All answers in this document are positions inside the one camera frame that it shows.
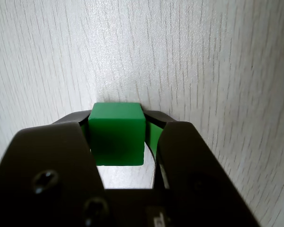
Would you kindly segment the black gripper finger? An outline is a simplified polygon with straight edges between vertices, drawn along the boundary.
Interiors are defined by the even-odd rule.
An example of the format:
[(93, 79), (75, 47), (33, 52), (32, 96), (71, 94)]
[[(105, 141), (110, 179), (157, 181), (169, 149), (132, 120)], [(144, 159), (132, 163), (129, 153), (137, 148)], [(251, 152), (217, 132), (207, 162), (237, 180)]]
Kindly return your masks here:
[(257, 227), (259, 224), (237, 189), (190, 122), (160, 111), (144, 111), (162, 133), (157, 160), (173, 194), (175, 227)]
[(0, 163), (0, 227), (106, 227), (109, 207), (85, 132), (90, 111), (20, 130)]

